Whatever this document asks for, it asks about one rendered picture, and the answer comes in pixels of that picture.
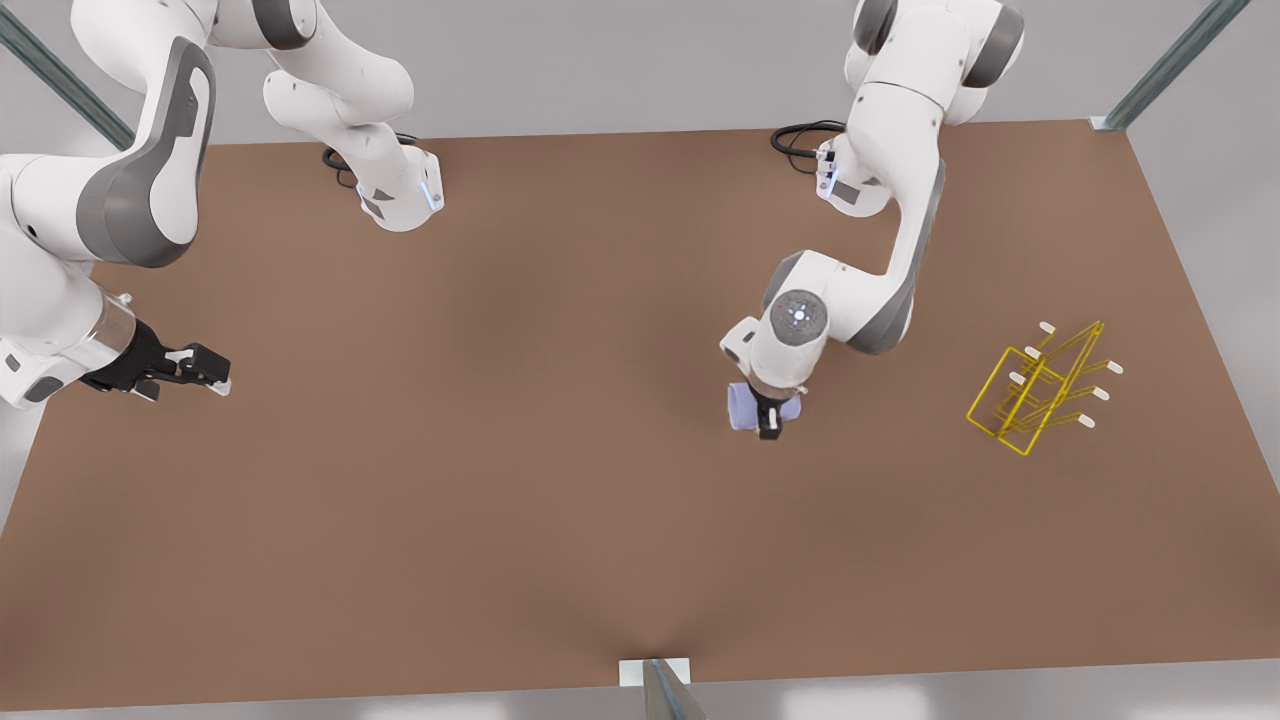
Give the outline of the silver frame post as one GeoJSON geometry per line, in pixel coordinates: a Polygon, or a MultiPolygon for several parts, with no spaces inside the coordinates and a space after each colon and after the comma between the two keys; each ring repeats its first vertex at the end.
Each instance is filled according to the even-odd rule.
{"type": "Polygon", "coordinates": [[[1125,132],[1155,100],[1220,36],[1252,0],[1210,0],[1161,58],[1102,117],[1089,117],[1094,132],[1125,132]]]}
{"type": "Polygon", "coordinates": [[[0,4],[0,45],[76,110],[116,150],[127,150],[134,131],[22,20],[0,4]]]}
{"type": "Polygon", "coordinates": [[[620,687],[641,687],[645,720],[708,720],[689,688],[690,659],[628,659],[618,662],[620,687]]]}

